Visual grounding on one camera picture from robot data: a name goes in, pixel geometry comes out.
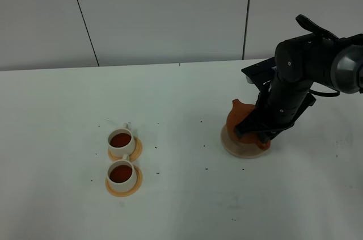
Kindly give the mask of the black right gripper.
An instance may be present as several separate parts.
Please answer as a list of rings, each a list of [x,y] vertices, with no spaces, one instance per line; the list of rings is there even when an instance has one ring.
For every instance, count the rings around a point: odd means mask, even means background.
[[[314,34],[279,43],[275,50],[276,74],[267,99],[234,127],[238,138],[257,134],[260,142],[273,140],[294,125],[293,119],[314,82],[339,92],[336,57],[345,39],[326,39]]]

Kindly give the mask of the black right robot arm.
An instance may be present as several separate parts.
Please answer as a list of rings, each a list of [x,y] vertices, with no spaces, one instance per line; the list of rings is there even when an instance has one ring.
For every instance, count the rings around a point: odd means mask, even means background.
[[[259,89],[254,110],[232,131],[238,138],[255,133],[260,142],[291,128],[315,103],[313,83],[338,94],[362,92],[362,35],[326,39],[314,34],[278,44],[272,58],[242,69]]]

